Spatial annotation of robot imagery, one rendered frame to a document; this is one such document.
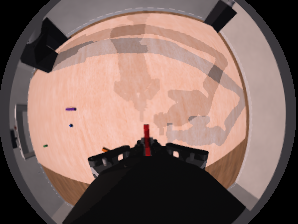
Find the dark red rod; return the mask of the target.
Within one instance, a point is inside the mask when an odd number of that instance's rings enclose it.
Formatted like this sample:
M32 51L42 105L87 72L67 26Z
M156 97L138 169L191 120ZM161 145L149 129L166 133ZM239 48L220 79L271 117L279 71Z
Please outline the dark red rod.
M145 138L145 146L146 146L146 156L150 156L150 148L149 148L149 124L144 124L144 138Z

